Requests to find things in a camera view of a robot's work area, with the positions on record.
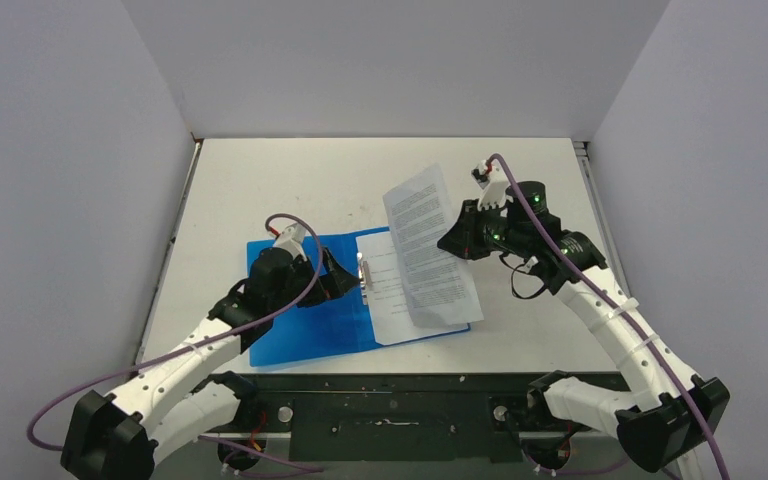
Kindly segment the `blue plastic folder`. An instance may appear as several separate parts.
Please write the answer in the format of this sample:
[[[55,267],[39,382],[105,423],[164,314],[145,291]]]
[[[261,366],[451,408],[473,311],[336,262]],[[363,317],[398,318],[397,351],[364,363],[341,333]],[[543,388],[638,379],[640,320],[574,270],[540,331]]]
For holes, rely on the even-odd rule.
[[[323,235],[320,241],[338,263],[357,267],[360,235],[389,229],[378,227],[344,234]],[[273,328],[249,349],[249,365],[257,368],[354,354],[385,348],[374,341],[368,306],[360,287],[348,295],[309,308],[295,307],[275,320]]]

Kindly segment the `printed text paper sheet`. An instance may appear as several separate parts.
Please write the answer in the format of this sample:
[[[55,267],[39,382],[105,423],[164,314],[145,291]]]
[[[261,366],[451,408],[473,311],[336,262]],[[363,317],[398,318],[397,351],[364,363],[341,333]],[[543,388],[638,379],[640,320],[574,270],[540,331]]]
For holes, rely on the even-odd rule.
[[[466,261],[438,246],[455,224],[441,166],[434,164],[393,187],[383,203],[413,323],[443,328],[483,321]]]

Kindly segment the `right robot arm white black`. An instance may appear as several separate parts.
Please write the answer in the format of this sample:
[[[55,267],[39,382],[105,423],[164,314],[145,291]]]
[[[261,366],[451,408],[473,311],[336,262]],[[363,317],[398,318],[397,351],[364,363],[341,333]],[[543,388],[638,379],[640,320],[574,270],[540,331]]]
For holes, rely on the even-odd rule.
[[[525,204],[511,188],[494,207],[463,201],[438,246],[464,260],[493,253],[524,260],[527,274],[579,317],[627,385],[616,392],[553,372],[531,384],[528,421],[548,429],[569,420],[608,434],[639,468],[656,473],[706,442],[730,392],[720,379],[700,376],[660,339],[591,239],[563,228],[548,211],[543,183],[519,186]]]

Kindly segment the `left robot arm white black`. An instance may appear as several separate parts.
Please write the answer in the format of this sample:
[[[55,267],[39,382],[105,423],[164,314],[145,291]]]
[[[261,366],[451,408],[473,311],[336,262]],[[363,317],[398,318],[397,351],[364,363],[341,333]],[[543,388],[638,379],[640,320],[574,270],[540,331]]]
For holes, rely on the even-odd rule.
[[[247,278],[220,299],[178,348],[102,395],[75,405],[60,456],[78,479],[148,479],[166,457],[199,435],[227,424],[242,431],[257,420],[255,386],[217,368],[241,355],[276,316],[340,299],[361,280],[322,251],[323,272],[297,248],[270,247]]]

